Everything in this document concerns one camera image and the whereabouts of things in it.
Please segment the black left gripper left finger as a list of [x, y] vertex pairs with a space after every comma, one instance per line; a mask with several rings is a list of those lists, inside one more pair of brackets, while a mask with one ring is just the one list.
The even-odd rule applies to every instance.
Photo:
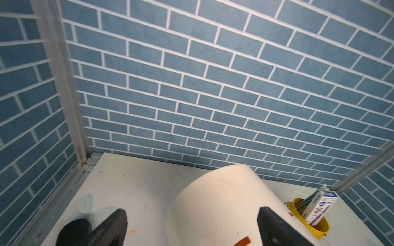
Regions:
[[117, 209], [81, 240], [81, 246], [122, 246], [127, 226], [126, 211]]

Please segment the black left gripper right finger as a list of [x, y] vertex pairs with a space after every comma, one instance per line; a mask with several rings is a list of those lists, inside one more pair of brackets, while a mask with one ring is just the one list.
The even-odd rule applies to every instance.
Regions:
[[269, 207], [261, 207], [257, 224], [264, 246], [312, 246], [311, 242]]

